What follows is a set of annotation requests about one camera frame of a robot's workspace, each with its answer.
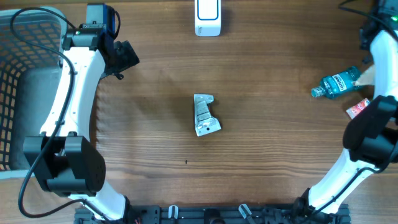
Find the clear bag with printed card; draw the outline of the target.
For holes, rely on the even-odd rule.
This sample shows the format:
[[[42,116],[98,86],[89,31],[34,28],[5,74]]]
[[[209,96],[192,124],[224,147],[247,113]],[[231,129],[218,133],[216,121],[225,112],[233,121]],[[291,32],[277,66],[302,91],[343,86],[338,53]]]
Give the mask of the clear bag with printed card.
[[[210,113],[210,104],[214,100],[213,95],[194,94],[193,96],[195,132],[198,137],[221,129],[220,122]]]

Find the blue mouthwash bottle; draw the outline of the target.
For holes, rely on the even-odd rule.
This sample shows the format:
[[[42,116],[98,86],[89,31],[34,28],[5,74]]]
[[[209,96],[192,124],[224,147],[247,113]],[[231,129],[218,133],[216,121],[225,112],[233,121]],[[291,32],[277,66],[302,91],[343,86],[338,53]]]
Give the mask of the blue mouthwash bottle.
[[[352,66],[346,70],[331,76],[325,76],[320,80],[320,84],[311,89],[311,95],[314,98],[324,96],[328,99],[335,99],[345,93],[361,89],[361,86],[355,86],[354,82],[358,80],[361,71]]]

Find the small red packet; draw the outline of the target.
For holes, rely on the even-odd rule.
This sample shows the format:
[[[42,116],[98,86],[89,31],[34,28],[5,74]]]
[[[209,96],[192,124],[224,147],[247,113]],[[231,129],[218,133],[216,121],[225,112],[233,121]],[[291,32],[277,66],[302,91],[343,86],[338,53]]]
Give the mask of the small red packet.
[[[356,103],[354,106],[348,108],[346,110],[346,113],[351,119],[354,119],[369,104],[370,104],[370,101],[367,98],[365,98],[365,99],[361,100],[359,103]]]

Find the white box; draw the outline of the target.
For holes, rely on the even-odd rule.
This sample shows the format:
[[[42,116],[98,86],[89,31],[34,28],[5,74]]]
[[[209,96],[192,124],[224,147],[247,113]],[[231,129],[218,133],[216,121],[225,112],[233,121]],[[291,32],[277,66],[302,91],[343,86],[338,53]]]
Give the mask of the white box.
[[[376,75],[375,65],[372,64],[369,68],[367,68],[359,78],[353,82],[354,86],[366,86],[366,85],[374,85]]]

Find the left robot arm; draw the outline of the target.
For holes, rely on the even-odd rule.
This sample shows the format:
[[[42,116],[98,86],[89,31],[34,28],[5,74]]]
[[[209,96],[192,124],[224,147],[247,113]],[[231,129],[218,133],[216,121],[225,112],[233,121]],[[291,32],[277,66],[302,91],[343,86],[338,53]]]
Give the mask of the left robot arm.
[[[62,74],[55,99],[38,136],[27,137],[24,155],[42,190],[84,205],[99,222],[139,223],[128,198],[106,181],[103,156],[90,143],[90,116],[96,88],[107,76],[139,63],[127,41],[117,40],[119,13],[111,6],[89,4],[86,21],[69,28],[58,55]]]

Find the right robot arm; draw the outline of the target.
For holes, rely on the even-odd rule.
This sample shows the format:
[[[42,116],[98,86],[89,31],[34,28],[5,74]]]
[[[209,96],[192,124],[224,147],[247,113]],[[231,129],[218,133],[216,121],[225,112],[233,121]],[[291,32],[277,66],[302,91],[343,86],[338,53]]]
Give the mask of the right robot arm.
[[[397,1],[375,1],[360,29],[361,48],[374,62],[374,99],[347,125],[343,151],[318,184],[283,213],[291,223],[341,223],[345,198],[367,177],[397,162]]]

